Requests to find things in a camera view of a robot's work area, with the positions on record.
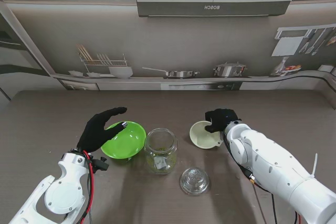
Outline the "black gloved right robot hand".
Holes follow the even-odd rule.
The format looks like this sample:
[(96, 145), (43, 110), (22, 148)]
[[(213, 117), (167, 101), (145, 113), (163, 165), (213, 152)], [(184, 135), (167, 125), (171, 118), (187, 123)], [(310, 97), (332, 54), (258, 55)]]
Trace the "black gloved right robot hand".
[(231, 109), (215, 109), (205, 113), (205, 120), (211, 122), (211, 125), (205, 126), (205, 130), (210, 133), (222, 132), (228, 124), (233, 121), (239, 121), (237, 114)]

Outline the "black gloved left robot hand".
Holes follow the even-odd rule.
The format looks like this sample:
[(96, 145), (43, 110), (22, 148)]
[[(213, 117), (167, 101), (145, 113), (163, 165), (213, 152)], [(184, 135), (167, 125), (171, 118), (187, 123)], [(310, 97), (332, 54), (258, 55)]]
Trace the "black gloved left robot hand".
[(124, 114), (126, 111), (126, 107), (118, 107), (94, 115), (86, 124), (77, 144), (77, 150), (80, 152), (86, 151), (87, 153), (95, 152), (107, 141), (123, 131), (127, 126), (127, 122), (120, 122), (107, 130), (104, 127), (112, 116)]

